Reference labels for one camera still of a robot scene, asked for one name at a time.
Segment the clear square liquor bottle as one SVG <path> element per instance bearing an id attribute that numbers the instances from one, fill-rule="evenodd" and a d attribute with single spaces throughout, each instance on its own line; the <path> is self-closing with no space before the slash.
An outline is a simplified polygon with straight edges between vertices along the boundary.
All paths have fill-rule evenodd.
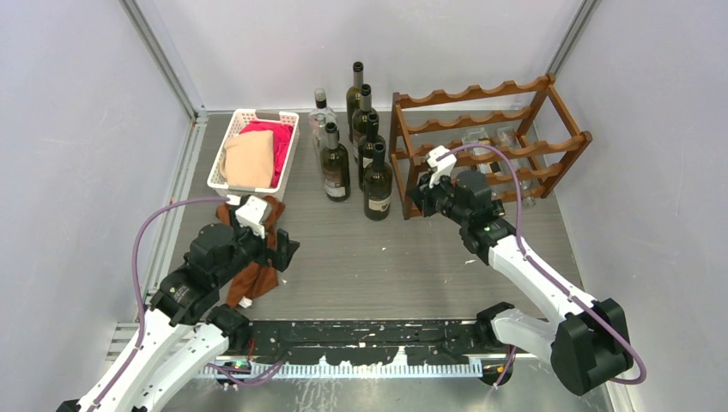
<path id="1" fill-rule="evenodd" d="M 473 142 L 479 142 L 489 146 L 495 146 L 496 141 L 490 134 L 490 132 L 484 127 L 471 128 L 465 131 L 462 137 L 462 144 L 469 144 Z M 485 148 L 472 148 L 470 152 L 473 155 L 490 155 L 491 151 Z M 483 174 L 501 174 L 501 167 L 498 161 L 491 161 L 487 163 L 479 163 L 475 165 L 475 168 Z"/>

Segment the clear glass wine bottle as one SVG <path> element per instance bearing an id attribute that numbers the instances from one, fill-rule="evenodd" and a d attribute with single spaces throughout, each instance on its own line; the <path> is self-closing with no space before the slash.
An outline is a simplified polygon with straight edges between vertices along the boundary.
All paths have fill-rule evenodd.
<path id="1" fill-rule="evenodd" d="M 519 149 L 520 144 L 516 135 L 515 130 L 511 126 L 501 127 L 496 131 L 496 137 L 499 146 L 506 146 L 511 150 Z M 511 164 L 514 169 L 519 170 L 523 167 L 528 167 L 529 163 L 524 158 L 512 159 Z M 519 188 L 521 190 L 521 205 L 523 208 L 531 208 L 536 205 L 536 199 L 530 195 L 529 192 L 532 187 L 531 180 L 524 180 L 519 178 Z"/>

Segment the brown wooden wine rack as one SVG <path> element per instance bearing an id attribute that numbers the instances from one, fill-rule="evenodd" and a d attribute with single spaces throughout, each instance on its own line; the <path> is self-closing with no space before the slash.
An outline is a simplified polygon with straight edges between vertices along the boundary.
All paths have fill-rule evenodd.
<path id="1" fill-rule="evenodd" d="M 454 120 L 446 122 L 437 118 L 430 118 L 419 125 L 408 124 L 404 115 L 406 109 L 528 93 L 534 94 L 531 103 L 515 112 L 495 110 L 481 117 L 462 114 Z M 530 142 L 526 137 L 526 133 L 534 125 L 543 103 L 547 100 L 560 117 L 569 138 L 558 143 Z M 407 94 L 395 92 L 392 95 L 391 104 L 389 151 L 394 182 L 397 184 L 397 194 L 402 204 L 403 218 L 408 220 L 421 215 L 405 192 L 413 188 L 419 177 L 426 171 L 426 155 L 435 147 L 433 143 L 429 142 L 415 143 L 414 138 L 416 136 L 516 120 L 519 121 L 516 135 L 520 148 L 511 150 L 502 146 L 499 150 L 508 160 L 524 158 L 528 161 L 529 166 L 517 170 L 516 177 L 536 182 L 536 187 L 530 190 L 529 194 L 536 198 L 545 198 L 554 191 L 554 188 L 571 169 L 575 161 L 592 143 L 592 134 L 587 130 L 582 130 L 577 125 L 556 90 L 555 76 L 551 74 L 539 76 L 534 81 L 526 84 L 518 84 L 513 80 L 509 80 L 495 88 L 483 88 L 475 84 L 457 93 L 448 93 L 443 89 L 436 89 L 422 98 L 414 98 Z"/>

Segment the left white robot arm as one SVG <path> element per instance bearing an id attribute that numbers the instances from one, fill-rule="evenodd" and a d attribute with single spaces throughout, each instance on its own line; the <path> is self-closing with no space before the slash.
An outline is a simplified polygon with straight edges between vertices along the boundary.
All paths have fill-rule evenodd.
<path id="1" fill-rule="evenodd" d="M 249 320 L 220 304 L 220 290 L 250 264 L 283 271 L 300 242 L 280 229 L 268 247 L 250 227 L 210 224 L 200 230 L 185 262 L 152 297 L 140 327 L 100 381 L 60 411 L 160 411 L 186 383 L 227 351 L 251 341 Z"/>

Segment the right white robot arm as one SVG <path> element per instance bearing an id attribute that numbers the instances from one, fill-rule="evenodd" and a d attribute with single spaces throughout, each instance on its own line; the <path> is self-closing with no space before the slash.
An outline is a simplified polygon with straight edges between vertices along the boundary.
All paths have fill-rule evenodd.
<path id="1" fill-rule="evenodd" d="M 545 317 L 530 317 L 507 302 L 491 306 L 477 316 L 482 349 L 521 348 L 548 363 L 575 395 L 633 367 L 622 307 L 612 299 L 596 300 L 546 264 L 506 220 L 482 173 L 468 170 L 436 183 L 431 177 L 422 175 L 407 197 L 423 216 L 439 214 L 457 223 L 465 248 L 509 279 Z"/>

